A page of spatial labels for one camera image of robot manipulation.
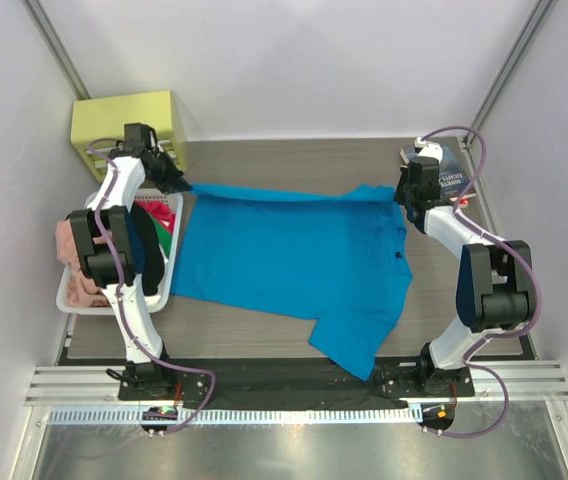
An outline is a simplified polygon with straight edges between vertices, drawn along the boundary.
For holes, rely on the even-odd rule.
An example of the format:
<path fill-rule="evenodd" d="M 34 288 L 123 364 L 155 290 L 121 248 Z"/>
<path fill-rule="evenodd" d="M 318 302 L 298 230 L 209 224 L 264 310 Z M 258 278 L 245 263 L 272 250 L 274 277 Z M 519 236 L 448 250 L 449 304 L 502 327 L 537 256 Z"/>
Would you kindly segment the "blue t shirt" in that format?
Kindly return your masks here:
<path fill-rule="evenodd" d="M 370 377 L 412 274 L 387 186 L 340 196 L 197 184 L 175 295 L 314 322 L 310 344 Z"/>

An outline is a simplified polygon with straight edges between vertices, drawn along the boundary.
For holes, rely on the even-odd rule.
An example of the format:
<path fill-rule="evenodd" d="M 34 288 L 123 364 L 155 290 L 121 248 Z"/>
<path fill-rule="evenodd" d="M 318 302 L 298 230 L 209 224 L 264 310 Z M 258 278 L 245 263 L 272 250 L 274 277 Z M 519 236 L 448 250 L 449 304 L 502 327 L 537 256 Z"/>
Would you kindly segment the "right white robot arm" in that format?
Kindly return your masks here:
<path fill-rule="evenodd" d="M 491 340 L 528 333 L 541 307 L 529 245 L 495 236 L 455 209 L 441 197 L 439 173 L 438 159 L 419 155 L 402 168 L 395 195 L 407 220 L 459 260 L 456 316 L 415 365 L 416 388 L 426 396 L 450 392 Z"/>

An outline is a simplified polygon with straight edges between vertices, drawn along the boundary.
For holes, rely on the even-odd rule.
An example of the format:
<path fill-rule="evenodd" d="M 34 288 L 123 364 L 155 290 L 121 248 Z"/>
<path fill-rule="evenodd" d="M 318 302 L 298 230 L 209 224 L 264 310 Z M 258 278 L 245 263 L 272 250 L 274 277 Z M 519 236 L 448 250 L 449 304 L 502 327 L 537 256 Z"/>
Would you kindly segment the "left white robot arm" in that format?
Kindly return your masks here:
<path fill-rule="evenodd" d="M 156 131 L 129 123 L 104 154 L 107 173 L 92 202 L 68 216 L 82 273 L 93 280 L 115 314 L 125 349 L 122 372 L 108 371 L 124 389 L 161 398 L 176 387 L 176 374 L 146 302 L 157 293 L 165 263 L 150 216 L 135 203 L 145 182 L 162 194 L 191 190 Z"/>

